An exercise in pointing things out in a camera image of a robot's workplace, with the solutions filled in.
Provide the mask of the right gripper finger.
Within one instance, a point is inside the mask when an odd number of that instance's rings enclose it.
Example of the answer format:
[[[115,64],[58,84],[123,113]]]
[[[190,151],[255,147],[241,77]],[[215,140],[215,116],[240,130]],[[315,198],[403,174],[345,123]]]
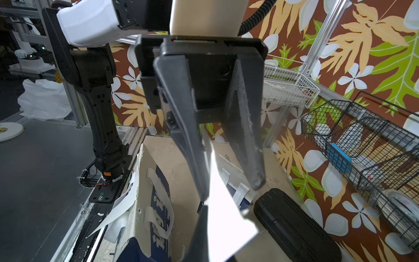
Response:
[[[199,212],[199,218],[194,234],[185,254],[184,262],[209,262],[208,255],[208,206],[203,205]]]

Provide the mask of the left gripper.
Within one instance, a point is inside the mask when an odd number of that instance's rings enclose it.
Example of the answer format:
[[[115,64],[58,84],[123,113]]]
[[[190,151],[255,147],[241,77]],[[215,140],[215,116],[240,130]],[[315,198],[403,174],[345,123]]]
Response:
[[[210,178],[196,105],[205,110],[225,104],[224,132],[251,188],[258,191],[266,182],[261,103],[267,53],[266,44],[252,38],[142,34],[136,40],[149,109],[156,114],[162,106],[202,202],[209,196]]]

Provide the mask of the white receipt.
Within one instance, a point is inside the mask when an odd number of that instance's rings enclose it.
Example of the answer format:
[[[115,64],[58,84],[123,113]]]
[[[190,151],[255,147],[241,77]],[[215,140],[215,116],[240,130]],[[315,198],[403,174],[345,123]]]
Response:
[[[209,196],[204,201],[208,207],[208,258],[211,262],[225,262],[257,236],[259,230],[239,209],[249,187],[240,183],[231,195],[227,184],[233,178],[233,171],[224,165],[227,160],[215,152],[212,141],[205,134],[203,142],[209,173]]]
[[[114,207],[111,212],[103,219],[101,224],[89,234],[88,238],[92,236],[97,231],[101,230],[108,224],[112,223],[120,216],[122,216],[126,211],[128,211],[137,200],[137,192],[139,189],[139,175],[137,172],[133,173],[133,176],[130,180],[130,188],[128,193],[125,194],[125,197],[119,202],[119,204]]]

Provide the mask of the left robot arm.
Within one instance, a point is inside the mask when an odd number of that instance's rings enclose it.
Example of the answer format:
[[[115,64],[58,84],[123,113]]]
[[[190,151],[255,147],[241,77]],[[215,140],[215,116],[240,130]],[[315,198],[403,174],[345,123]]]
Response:
[[[55,1],[42,11],[58,68],[79,93],[93,132],[95,165],[106,180],[123,174],[128,148],[116,136],[109,44],[137,34],[134,46],[151,113],[164,113],[201,200],[210,191],[199,125],[219,122],[254,190],[266,181],[261,140],[268,48],[244,35],[275,5],[263,1]]]

